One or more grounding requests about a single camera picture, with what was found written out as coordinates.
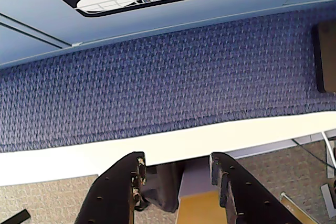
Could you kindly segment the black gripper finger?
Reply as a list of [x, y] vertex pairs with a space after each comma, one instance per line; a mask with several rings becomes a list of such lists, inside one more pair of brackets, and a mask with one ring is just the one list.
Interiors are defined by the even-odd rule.
[[75, 223], [134, 223], [134, 208], [146, 183], [144, 152], [127, 154], [90, 187]]
[[299, 223], [299, 220], [238, 161], [222, 152], [209, 157], [211, 183], [227, 223]]

